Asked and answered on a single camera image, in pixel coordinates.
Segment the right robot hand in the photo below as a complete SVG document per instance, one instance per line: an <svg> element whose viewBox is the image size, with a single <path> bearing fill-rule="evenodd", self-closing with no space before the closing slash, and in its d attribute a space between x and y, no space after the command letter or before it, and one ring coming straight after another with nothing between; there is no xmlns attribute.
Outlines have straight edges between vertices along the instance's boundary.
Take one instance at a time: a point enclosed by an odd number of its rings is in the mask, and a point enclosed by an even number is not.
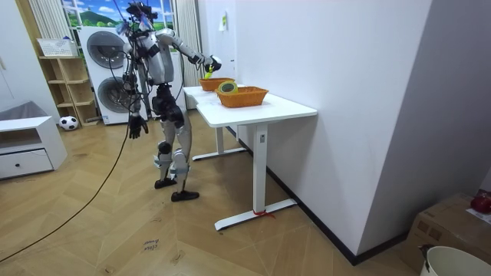
<svg viewBox="0 0 491 276"><path fill-rule="evenodd" d="M222 61L218 57L210 55L205 58L203 66L206 73L212 73L218 71L222 67Z"/></svg>

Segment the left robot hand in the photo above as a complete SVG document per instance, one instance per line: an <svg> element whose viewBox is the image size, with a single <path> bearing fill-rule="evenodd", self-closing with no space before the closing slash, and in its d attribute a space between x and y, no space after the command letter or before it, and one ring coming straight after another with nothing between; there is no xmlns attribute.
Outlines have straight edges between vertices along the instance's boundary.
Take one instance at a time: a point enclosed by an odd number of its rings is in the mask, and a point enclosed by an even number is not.
<svg viewBox="0 0 491 276"><path fill-rule="evenodd" d="M149 133L147 122L139 114L132 113L129 116L128 126L129 126L129 138L132 140L140 137L141 131L145 132L145 134Z"/></svg>

